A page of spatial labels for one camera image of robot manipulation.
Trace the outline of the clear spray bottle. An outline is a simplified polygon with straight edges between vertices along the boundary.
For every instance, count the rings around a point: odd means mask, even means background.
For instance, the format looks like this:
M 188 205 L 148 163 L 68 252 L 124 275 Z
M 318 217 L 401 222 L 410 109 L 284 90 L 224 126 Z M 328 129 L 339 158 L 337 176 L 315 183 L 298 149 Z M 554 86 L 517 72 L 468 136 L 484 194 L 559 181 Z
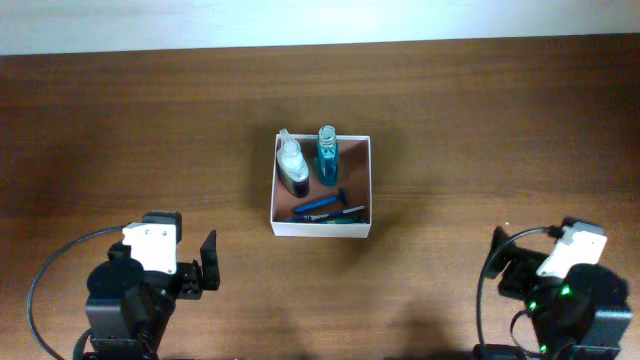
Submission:
M 280 148 L 276 152 L 279 177 L 292 195 L 304 198 L 309 194 L 310 171 L 301 146 L 285 128 L 279 135 Z

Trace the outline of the green red toothpaste tube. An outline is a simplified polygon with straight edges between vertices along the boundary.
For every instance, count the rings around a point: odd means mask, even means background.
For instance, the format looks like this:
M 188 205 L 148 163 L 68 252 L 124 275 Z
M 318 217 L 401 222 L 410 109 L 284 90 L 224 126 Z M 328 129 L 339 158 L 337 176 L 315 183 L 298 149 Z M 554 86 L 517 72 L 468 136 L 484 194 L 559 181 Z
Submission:
M 344 224 L 366 224 L 367 219 L 362 216 L 352 216 L 352 217 L 341 217 L 341 218 L 333 218 L 329 220 L 322 220 L 319 222 L 320 224 L 335 224 L 335 225 L 344 225 Z

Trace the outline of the blue white toothbrush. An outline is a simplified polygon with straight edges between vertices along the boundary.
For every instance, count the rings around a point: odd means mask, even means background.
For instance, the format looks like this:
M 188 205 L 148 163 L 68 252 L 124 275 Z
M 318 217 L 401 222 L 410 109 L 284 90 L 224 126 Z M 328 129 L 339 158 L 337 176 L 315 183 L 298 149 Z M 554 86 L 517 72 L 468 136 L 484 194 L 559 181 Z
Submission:
M 333 212 L 325 213 L 325 214 L 295 216 L 295 217 L 292 217 L 292 218 L 289 218 L 289 219 L 285 220 L 285 222 L 290 222 L 290 223 L 315 223 L 315 222 L 319 222 L 319 221 L 325 221 L 325 220 L 330 220 L 330 219 L 335 219 L 335 218 L 341 218 L 341 217 L 345 217 L 347 215 L 353 215 L 353 214 L 359 213 L 359 212 L 361 212 L 363 210 L 366 210 L 366 206 L 365 205 L 356 206 L 356 207 L 352 207 L 352 208 L 348 208 L 348 209 L 344 209 L 344 210 L 333 211 Z

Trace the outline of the blue disposable razor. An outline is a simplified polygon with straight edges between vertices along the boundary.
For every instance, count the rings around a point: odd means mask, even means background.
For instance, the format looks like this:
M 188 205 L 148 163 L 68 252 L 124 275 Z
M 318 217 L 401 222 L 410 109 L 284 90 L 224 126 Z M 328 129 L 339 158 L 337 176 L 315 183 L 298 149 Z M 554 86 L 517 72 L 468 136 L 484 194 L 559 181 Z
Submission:
M 348 204 L 348 200 L 347 200 L 347 196 L 346 196 L 346 192 L 343 188 L 340 188 L 338 190 L 338 192 L 334 195 L 331 196 L 327 196 L 321 199 L 317 199 L 314 201 L 311 201 L 309 203 L 300 205 L 298 207 L 295 207 L 293 209 L 293 213 L 294 214 L 304 214 L 304 213 L 308 213 L 311 212 L 313 210 L 316 209 L 320 209 L 320 208 L 324 208 L 327 207 L 329 205 L 332 205 L 336 202 L 339 202 L 343 205 L 347 205 Z

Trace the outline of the blue mouthwash bottle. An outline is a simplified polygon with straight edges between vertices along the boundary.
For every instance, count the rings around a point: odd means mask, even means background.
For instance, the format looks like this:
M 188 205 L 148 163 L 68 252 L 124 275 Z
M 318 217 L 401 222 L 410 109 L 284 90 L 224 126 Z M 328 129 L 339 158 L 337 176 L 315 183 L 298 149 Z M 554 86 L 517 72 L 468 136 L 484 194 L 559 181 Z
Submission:
M 339 145 L 336 130 L 331 125 L 325 125 L 318 131 L 317 162 L 321 183 L 335 186 L 338 179 Z

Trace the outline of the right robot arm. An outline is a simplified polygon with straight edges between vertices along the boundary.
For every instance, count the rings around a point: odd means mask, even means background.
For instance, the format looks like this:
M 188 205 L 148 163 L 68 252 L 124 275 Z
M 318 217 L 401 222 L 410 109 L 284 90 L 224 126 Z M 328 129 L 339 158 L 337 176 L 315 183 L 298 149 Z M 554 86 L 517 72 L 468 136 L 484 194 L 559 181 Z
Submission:
M 633 312 L 628 283 L 599 264 L 607 243 L 602 227 L 566 217 L 550 225 L 508 234 L 494 229 L 491 248 L 476 291 L 479 343 L 474 359 L 614 359 Z M 482 290 L 486 279 L 501 276 L 498 293 L 521 301 L 511 320 L 531 320 L 538 349 L 488 344 L 482 328 Z

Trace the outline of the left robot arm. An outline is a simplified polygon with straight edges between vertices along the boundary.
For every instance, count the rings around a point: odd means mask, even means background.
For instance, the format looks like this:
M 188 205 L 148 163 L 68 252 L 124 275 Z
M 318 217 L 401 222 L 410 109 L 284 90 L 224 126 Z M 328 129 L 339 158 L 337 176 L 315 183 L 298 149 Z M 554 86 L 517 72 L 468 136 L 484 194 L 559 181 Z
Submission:
M 117 230 L 123 238 L 88 276 L 90 327 L 76 342 L 74 359 L 156 359 L 176 302 L 219 289 L 215 231 L 201 245 L 200 260 L 180 262 L 180 213 L 148 212 Z

